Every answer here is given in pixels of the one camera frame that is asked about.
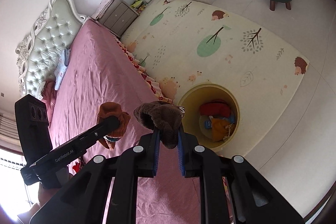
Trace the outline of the folded light blue blanket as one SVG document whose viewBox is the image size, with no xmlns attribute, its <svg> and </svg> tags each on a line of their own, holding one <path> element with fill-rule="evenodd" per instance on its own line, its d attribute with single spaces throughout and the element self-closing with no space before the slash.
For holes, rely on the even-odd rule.
<svg viewBox="0 0 336 224">
<path fill-rule="evenodd" d="M 70 62 L 70 54 L 71 54 L 71 50 L 66 48 L 62 51 L 62 53 L 59 56 L 58 65 L 54 71 L 54 75 L 55 75 L 55 87 L 54 88 L 56 91 L 59 90 L 62 80 L 67 71 L 67 68 Z"/>
</svg>

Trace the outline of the cream patterned floor mat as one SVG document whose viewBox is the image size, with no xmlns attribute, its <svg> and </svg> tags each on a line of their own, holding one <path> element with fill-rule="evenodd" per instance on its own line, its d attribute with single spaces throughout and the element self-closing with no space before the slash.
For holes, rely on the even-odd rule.
<svg viewBox="0 0 336 224">
<path fill-rule="evenodd" d="M 174 102 L 191 88 L 228 89 L 243 111 L 277 113 L 298 89 L 309 60 L 259 24 L 189 0 L 153 0 L 121 38 Z"/>
</svg>

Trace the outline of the green tufted headboard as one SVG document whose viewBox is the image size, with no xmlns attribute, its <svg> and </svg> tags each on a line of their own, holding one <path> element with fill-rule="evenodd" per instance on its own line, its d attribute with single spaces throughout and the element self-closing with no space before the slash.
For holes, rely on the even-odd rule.
<svg viewBox="0 0 336 224">
<path fill-rule="evenodd" d="M 21 97 L 36 97 L 41 83 L 55 78 L 61 53 L 70 47 L 86 20 L 86 15 L 77 12 L 74 0 L 49 1 L 15 49 Z"/>
</svg>

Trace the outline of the pink bed sheet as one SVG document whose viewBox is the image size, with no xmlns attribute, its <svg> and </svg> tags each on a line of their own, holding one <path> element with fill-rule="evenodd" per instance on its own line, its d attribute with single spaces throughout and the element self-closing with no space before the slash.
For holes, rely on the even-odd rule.
<svg viewBox="0 0 336 224">
<path fill-rule="evenodd" d="M 116 38 L 88 20 L 71 44 L 70 63 L 49 116 L 52 145 L 58 147 L 93 127 L 105 102 L 118 103 L 132 114 L 155 100 Z M 199 179 L 184 178 L 178 151 L 161 146 L 157 175 L 138 180 L 137 223 L 199 223 L 200 212 Z"/>
</svg>

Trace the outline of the blue nasal spray box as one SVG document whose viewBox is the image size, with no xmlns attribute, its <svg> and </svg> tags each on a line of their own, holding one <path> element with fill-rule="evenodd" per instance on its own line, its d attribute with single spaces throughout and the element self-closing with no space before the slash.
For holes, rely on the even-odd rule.
<svg viewBox="0 0 336 224">
<path fill-rule="evenodd" d="M 205 129 L 225 129 L 228 130 L 230 127 L 234 125 L 234 122 L 229 118 L 220 117 L 214 118 L 213 116 L 208 116 L 207 119 L 203 122 L 203 126 Z"/>
</svg>

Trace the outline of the pink cloth on nightstand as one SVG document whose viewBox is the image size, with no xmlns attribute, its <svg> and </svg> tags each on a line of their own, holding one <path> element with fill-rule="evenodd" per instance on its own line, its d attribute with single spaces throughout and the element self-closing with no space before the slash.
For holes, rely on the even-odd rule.
<svg viewBox="0 0 336 224">
<path fill-rule="evenodd" d="M 102 0 L 100 2 L 100 5 L 94 12 L 94 14 L 91 16 L 91 18 L 98 20 L 102 18 L 105 14 L 105 12 L 108 10 L 108 7 L 112 4 L 114 0 Z"/>
</svg>

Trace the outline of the grey bedside table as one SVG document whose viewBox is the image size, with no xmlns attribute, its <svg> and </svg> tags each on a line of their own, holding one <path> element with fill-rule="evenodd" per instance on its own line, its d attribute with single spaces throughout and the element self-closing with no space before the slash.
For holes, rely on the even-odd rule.
<svg viewBox="0 0 336 224">
<path fill-rule="evenodd" d="M 102 18 L 97 21 L 120 38 L 139 14 L 123 0 L 113 0 Z"/>
</svg>

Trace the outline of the orange brown sock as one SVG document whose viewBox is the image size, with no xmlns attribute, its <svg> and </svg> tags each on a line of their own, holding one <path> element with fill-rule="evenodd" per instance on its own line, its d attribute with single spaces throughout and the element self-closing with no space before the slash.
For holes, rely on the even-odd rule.
<svg viewBox="0 0 336 224">
<path fill-rule="evenodd" d="M 121 105 L 114 102 L 101 104 L 97 114 L 97 124 L 104 123 L 106 135 L 98 140 L 100 144 L 106 149 L 114 149 L 116 142 L 126 133 L 129 121 L 130 115 L 122 110 Z"/>
</svg>

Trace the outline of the beige curtain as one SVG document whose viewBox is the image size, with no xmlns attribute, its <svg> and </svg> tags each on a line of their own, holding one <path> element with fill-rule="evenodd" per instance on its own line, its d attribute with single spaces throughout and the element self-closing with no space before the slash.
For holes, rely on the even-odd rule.
<svg viewBox="0 0 336 224">
<path fill-rule="evenodd" d="M 23 155 L 15 117 L 13 114 L 1 110 L 0 118 L 1 149 L 17 155 Z"/>
</svg>

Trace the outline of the mustard yellow drawstring bag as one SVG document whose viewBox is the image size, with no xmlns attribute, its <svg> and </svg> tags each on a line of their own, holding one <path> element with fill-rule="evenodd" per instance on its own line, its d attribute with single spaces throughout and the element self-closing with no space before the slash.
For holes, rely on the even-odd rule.
<svg viewBox="0 0 336 224">
<path fill-rule="evenodd" d="M 231 136 L 231 134 L 234 132 L 234 129 L 235 129 L 235 124 L 232 127 L 230 127 L 228 130 L 225 130 L 225 129 L 218 130 L 218 129 L 212 128 L 211 129 L 211 139 L 214 142 L 225 141 Z"/>
</svg>

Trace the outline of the yellow trash bin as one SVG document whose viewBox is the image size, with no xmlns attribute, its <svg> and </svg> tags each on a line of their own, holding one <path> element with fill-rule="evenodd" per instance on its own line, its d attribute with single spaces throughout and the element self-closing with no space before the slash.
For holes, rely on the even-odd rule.
<svg viewBox="0 0 336 224">
<path fill-rule="evenodd" d="M 179 105 L 186 111 L 182 120 L 185 132 L 195 135 L 199 144 L 215 152 L 221 151 L 238 129 L 238 102 L 220 85 L 197 85 L 182 97 Z"/>
</svg>

